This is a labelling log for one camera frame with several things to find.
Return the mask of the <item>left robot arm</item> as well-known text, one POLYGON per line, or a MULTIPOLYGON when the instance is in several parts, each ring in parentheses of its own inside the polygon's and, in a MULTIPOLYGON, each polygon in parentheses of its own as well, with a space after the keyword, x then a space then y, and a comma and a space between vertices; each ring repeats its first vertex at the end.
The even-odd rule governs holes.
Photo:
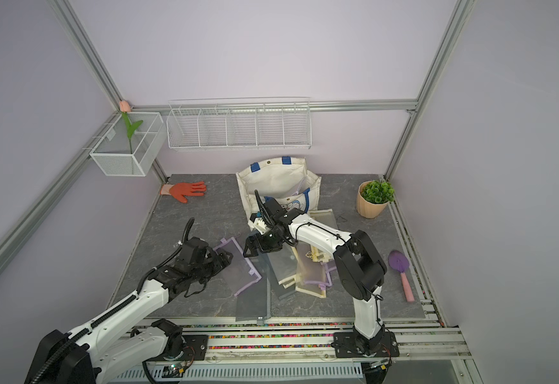
POLYGON ((153 358, 194 361, 197 350, 187 344, 182 326, 164 318, 125 342, 119 340, 173 299, 190 297, 191 284, 207 286, 231 264, 230 252, 214 250, 206 241, 189 235, 194 222, 188 220, 177 249, 146 272, 129 296, 68 332, 47 334, 39 342, 25 381, 106 383, 153 358))

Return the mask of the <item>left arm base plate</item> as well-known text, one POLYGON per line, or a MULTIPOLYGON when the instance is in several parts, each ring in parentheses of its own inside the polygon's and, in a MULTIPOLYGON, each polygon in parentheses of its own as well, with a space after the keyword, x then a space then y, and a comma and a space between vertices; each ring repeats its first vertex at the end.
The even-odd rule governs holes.
POLYGON ((198 362, 204 361, 207 353, 209 336, 207 334, 186 334, 182 337, 182 341, 178 343, 180 351, 177 351, 175 343, 169 344, 165 351, 154 358, 150 358, 149 362, 198 362))

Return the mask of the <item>grey mesh pouch front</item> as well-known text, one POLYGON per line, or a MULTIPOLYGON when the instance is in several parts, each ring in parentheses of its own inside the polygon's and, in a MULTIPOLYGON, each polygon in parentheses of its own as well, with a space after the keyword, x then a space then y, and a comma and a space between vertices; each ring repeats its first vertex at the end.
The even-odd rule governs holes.
POLYGON ((262 323, 270 317, 270 291, 267 274, 249 286, 237 298, 236 321, 262 323))

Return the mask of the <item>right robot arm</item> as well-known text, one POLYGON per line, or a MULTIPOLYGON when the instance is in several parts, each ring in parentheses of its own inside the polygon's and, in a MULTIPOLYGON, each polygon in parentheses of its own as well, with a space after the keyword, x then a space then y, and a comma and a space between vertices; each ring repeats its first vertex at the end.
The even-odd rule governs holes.
POLYGON ((352 296, 355 312, 352 332, 333 336, 336 356, 391 359, 395 355, 394 334, 380 313, 388 267, 369 235, 362 230, 349 233, 330 227, 302 210, 287 210, 274 198, 263 200, 258 192, 255 200, 259 208, 259 213, 251 216, 255 234, 247 237, 243 256, 255 258, 281 251, 285 244, 295 247, 299 243, 329 253, 341 285, 352 296))

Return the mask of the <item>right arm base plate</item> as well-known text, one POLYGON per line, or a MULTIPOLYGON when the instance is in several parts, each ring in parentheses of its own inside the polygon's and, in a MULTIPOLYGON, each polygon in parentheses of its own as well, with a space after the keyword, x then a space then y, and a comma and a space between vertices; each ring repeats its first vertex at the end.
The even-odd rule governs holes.
POLYGON ((337 358, 396 358, 400 351, 396 336, 383 328, 372 339, 367 339, 358 331, 335 332, 332 348, 337 358))

